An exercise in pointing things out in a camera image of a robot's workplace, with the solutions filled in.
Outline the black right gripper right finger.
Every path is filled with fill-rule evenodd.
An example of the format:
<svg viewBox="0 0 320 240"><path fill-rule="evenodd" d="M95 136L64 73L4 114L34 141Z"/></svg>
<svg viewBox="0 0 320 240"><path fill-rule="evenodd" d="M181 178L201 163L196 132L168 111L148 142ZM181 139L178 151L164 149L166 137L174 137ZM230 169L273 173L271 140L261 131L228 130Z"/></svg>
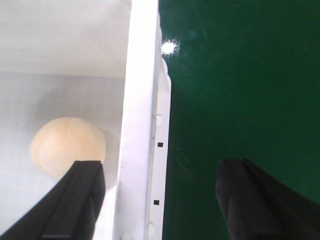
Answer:
<svg viewBox="0 0 320 240"><path fill-rule="evenodd" d="M223 159L216 196L232 240L318 240L320 206L247 159Z"/></svg>

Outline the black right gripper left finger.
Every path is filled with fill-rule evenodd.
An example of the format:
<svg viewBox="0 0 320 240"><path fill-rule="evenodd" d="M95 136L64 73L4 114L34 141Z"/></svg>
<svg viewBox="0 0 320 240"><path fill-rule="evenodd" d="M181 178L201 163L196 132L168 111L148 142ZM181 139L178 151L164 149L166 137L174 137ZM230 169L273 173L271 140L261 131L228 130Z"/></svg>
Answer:
<svg viewBox="0 0 320 240"><path fill-rule="evenodd" d="M2 240L91 240L106 192L100 161L75 161Z"/></svg>

